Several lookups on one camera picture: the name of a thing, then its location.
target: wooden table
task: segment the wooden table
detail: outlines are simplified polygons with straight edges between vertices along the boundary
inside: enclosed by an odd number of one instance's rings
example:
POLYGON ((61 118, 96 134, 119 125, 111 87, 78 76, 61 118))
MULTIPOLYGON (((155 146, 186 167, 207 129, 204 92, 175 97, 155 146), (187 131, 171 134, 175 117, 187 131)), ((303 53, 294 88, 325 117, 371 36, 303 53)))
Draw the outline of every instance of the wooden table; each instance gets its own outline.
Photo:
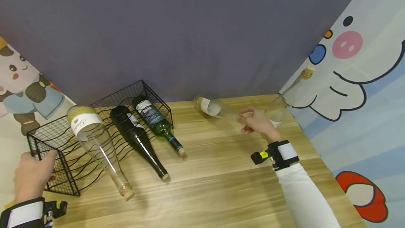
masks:
MULTIPOLYGON (((265 109, 275 95, 223 101, 240 110, 265 109)), ((187 152, 179 157, 164 139, 152 145, 171 181, 163 183, 138 153, 121 167, 136 195, 125 202, 104 176, 73 197, 45 193, 47 201, 68 201, 67 215, 55 227, 295 227, 270 163, 255 166, 250 155, 266 149, 259 134, 197 112, 193 103, 171 102, 174 134, 187 152)), ((366 227, 333 175, 292 116, 279 126, 295 147, 301 164, 335 212, 342 227, 366 227)))

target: green wine bottle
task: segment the green wine bottle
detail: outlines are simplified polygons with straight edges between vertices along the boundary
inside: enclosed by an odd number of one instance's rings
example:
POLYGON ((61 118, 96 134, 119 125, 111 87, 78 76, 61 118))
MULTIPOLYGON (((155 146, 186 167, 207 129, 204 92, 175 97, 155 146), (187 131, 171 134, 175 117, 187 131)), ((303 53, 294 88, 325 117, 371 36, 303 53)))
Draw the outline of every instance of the green wine bottle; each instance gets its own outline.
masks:
POLYGON ((157 158, 145 129, 126 106, 117 106, 110 111, 110 118, 124 140, 155 169, 165 181, 169 174, 157 158))
POLYGON ((132 100, 132 106, 145 119, 152 132, 158 137, 164 137, 173 146, 173 148, 182 156, 186 152, 183 146, 171 133, 171 124, 165 117, 155 108, 152 103, 147 100, 144 95, 139 95, 132 100))

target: metal wire wine rack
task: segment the metal wire wine rack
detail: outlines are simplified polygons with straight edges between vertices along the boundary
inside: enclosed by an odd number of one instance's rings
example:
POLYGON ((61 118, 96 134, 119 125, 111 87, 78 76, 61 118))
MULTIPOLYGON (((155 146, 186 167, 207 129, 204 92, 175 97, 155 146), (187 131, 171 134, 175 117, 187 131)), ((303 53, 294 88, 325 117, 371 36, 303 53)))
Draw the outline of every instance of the metal wire wine rack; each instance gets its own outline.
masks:
MULTIPOLYGON (((109 112, 115 106, 127 106, 145 127, 149 139, 154 137, 146 122, 131 106, 131 100, 138 95, 145 95, 173 127, 171 109, 142 80, 91 104, 108 128, 120 161, 133 149, 126 143, 117 128, 112 127, 114 124, 109 117, 109 112)), ((46 191, 80 196, 80 191, 93 185, 104 172, 80 146, 66 116, 32 130, 27 134, 27 140, 31 154, 39 160, 43 159, 50 150, 58 151, 53 174, 45 186, 46 191)))

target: white sleeve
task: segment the white sleeve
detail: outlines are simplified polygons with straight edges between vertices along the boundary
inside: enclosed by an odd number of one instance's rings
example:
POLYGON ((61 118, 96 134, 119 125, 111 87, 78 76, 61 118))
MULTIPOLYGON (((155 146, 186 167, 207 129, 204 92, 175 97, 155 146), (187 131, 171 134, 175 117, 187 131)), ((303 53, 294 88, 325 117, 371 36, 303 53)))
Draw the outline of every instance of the white sleeve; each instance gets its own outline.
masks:
POLYGON ((332 209, 301 164, 276 171, 297 228, 340 227, 332 209))
POLYGON ((40 198, 11 207, 7 228, 43 227, 43 201, 40 198))

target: right hand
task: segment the right hand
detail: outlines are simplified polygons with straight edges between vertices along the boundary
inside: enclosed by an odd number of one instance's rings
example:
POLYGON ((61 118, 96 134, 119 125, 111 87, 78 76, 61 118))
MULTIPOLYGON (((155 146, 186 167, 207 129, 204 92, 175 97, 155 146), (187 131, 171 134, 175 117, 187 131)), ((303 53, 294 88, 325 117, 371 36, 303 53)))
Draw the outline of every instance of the right hand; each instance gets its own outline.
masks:
POLYGON ((242 109, 239 112, 239 114, 245 113, 248 113, 247 117, 239 118, 239 122, 246 125, 240 130, 242 133, 251 133, 256 131, 269 143, 281 142, 283 140, 280 133, 274 128, 269 118, 261 111, 250 106, 242 109))
POLYGON ((14 204, 42 196, 42 192, 53 172, 58 152, 51 150, 41 160, 36 160, 29 152, 21 155, 20 163, 14 171, 14 204))

